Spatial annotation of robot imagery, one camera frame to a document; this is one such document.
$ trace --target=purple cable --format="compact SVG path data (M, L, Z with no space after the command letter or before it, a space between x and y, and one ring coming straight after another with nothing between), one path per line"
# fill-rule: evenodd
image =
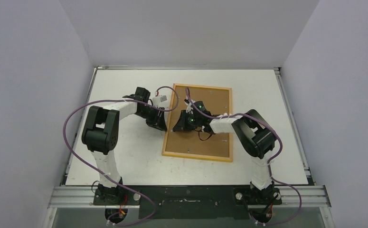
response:
M125 100L99 100L99 101L93 101L93 102L89 102L89 103L87 103L87 104L85 104L85 105L83 105L83 106L81 106L81 107L79 107L79 108L77 108L77 109L75 109L71 114L69 114L69 116L66 118L66 120L65 120L65 122L64 122L64 127L63 127L63 129L62 129L62 133L63 133L63 136L64 136L64 141L65 141L65 144L66 144L66 146L67 146L67 148L69 149L69 151L77 158L77 159L79 159L81 162L83 162L84 164L86 164L87 166L89 166L90 168L92 168L92 169L94 169L94 170L96 170L97 172L99 172L101 175L103 175L103 176L105 176L109 181L111 181L112 183L114 183L114 184L116 184L116 185L118 185L118 186L120 186L120 187L122 187L122 188L124 188L124 189L126 189L126 190L128 190L128 191L131 191L131 192L133 192L133 193L137 193L137 194L139 194L139 195L141 195L142 197L144 197L146 200L148 200L152 205L153 205L153 212L152 213L150 213L149 215L147 215L146 217L144 217L144 218L142 218L142 219L140 219L140 220L138 220L138 221L135 221L135 222L131 222L131 223L127 223L127 224L116 224L116 226L119 226L119 227L126 227L126 226L130 226L130 225L134 225L134 224L137 224L137 223L140 223L140 222L142 222L142 221L144 221L145 219L148 219L148 218L150 218L151 216L153 216L154 215L154 213L156 212L156 205L154 204L154 202L149 198L149 197L147 197L146 195L144 195L144 194L142 194L142 193L140 193L140 192L138 192L138 191L136 191L136 190L133 190L133 189L131 189L131 188L129 188L129 187L126 187L125 185L123 185L123 184L120 184L120 183L118 183L118 182L116 182L116 181L114 181L113 179L111 179L110 177L108 177L108 175L106 175L103 171L101 171L100 169L98 169L98 168L96 168L95 166L93 166L92 164L90 164L90 163L88 163L87 161L85 161L82 157L80 157L79 155L77 155L77 153L73 150L73 148L69 145L69 142L68 142L68 139L66 138L66 125L68 124L68 121L69 121L69 119L75 114L75 113L77 113L80 109L82 109L82 108L84 108L84 107L87 107L87 106L89 106L89 105L93 105L93 104L96 104L96 103L102 103L102 102L136 102L136 103L139 103L139 104L143 104L143 105L146 105L146 106L149 106L149 107L151 107L151 108L153 108L153 109L156 109L156 110L158 110L158 111L161 111L161 112L171 112L172 110L174 110L175 108L177 108L177 106L178 106L178 94L177 94L177 92L173 89L173 88L171 88L171 87L169 87L169 86L162 86L162 87L160 87L160 88L158 88L156 91L158 91L159 89L161 89L161 88L169 88L169 89L171 89L173 92L174 92L174 94L175 94L175 97L177 98L177 103L176 103L176 105L172 108L172 109L169 109L169 110L164 110L164 109L160 109L160 108L157 108L157 107L155 107L155 106L153 106L153 105L150 105L150 104L148 104L148 103L145 103L145 102L142 102L142 101L136 101L136 100L131 100L131 99L125 99ZM112 215L110 215L109 217L108 217L108 219L107 220L110 220L110 218L112 218L114 215L116 215L116 213L114 213L114 214L112 214Z
M279 224L282 224L282 223L286 223L286 222L288 222L288 221L290 221L290 220L292 220L293 218L295 218L299 213L300 213L300 211L301 211L301 205L302 205L302 199L301 199L301 194L300 194L300 192L295 188L295 187L293 187L292 185L290 185L290 184L287 184L287 183L284 183L284 182L281 182L281 181L278 181L278 180L276 180L275 178L273 178L273 176L272 176L272 168L271 168L271 165L270 165L270 162L271 162L271 160L273 160L274 158L276 158L277 156L279 156L279 154L282 152L282 149L283 149L283 143L282 143L282 140L280 139L280 137L278 136L278 134L276 133L276 131L268 124L268 123L265 123L265 122L262 122L262 121L260 121L260 120L258 120L258 119L256 119L256 118L254 118L254 117L252 117L252 116L250 116L250 115L248 115L248 114L244 114L244 113L237 113L237 114L234 114L234 115L227 115L227 116L223 116L223 117L215 117L215 116L210 116L210 115L207 115L207 114L205 114L205 113L203 113L201 110L199 110L198 109L198 107L192 102L192 100L191 100L191 97L190 97L190 93L189 93L189 88L188 87L186 87L185 88L185 93L186 93L186 95L187 95L187 98L188 98L188 100L189 100L189 102L191 102L191 105L192 105L192 107L194 107L200 114L202 114L203 116L205 116L205 117L207 117L207 118L210 118L210 119L220 119L220 118L222 118L222 119L224 119L224 118L228 118L228 117L235 117L235 116L244 116L244 117L247 117L247 118L249 118L249 119L251 119L251 120L253 120L253 121L255 121L255 122L257 122L257 123L259 123L260 125L262 125L262 126L264 126L265 128L267 128L270 132L272 132L272 134L275 136L275 138L277 139L277 141L279 142L279 150L277 151L277 153L275 154L275 155L273 155L270 159L268 159L268 161L267 161L267 163L268 163L268 169L269 169L269 175L271 176L271 178L272 178L272 180L273 181L275 181L275 182L277 182L277 183L279 183L279 184L282 184L282 185L286 185L286 186L288 186L288 187L290 187L290 188L292 188L294 191L296 191L296 193L297 193L297 195L298 195L298 197L299 197L299 199L300 199L300 204L299 204L299 206L298 206L298 209L297 209L297 211L292 215L292 216L290 216L288 219L285 219L285 220L283 220L283 221L279 221L279 222L273 222L273 223L267 223L266 225L268 226L272 226L272 225L279 225Z

